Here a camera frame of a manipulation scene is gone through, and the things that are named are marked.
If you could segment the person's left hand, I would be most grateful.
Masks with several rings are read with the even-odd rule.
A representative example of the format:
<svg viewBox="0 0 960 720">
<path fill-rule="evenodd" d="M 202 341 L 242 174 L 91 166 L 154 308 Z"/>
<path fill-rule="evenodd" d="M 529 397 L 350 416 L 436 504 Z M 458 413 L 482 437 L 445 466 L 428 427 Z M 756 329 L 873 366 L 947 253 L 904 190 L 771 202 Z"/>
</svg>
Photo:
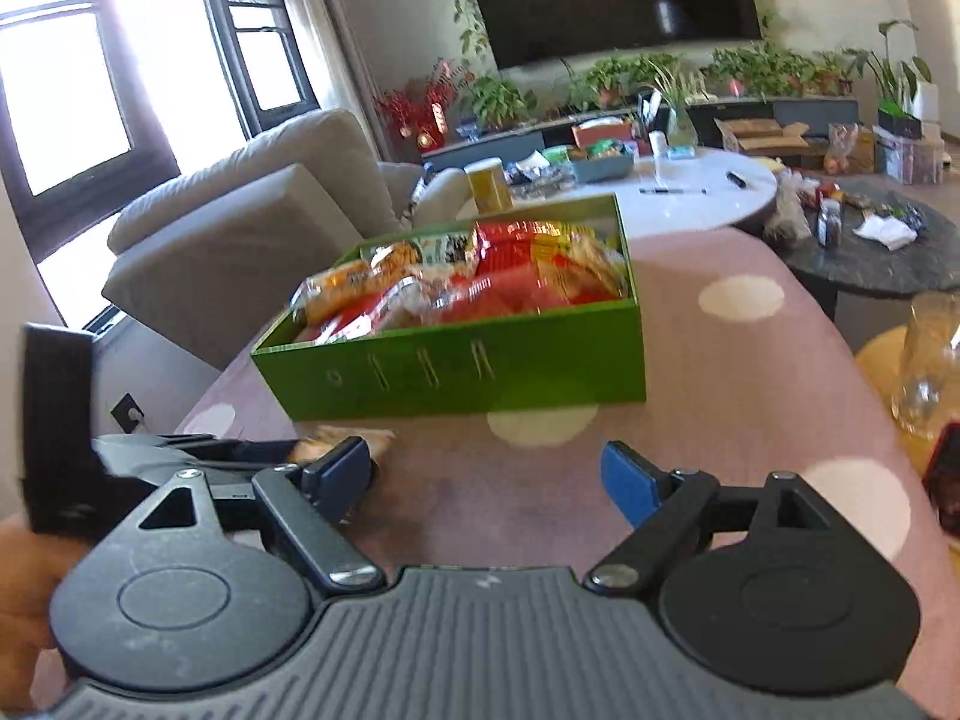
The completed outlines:
<svg viewBox="0 0 960 720">
<path fill-rule="evenodd" d="M 52 649 L 49 605 L 53 592 L 89 553 L 79 539 L 39 535 L 21 515 L 2 520 L 2 709 L 31 710 L 37 660 Z"/>
</svg>

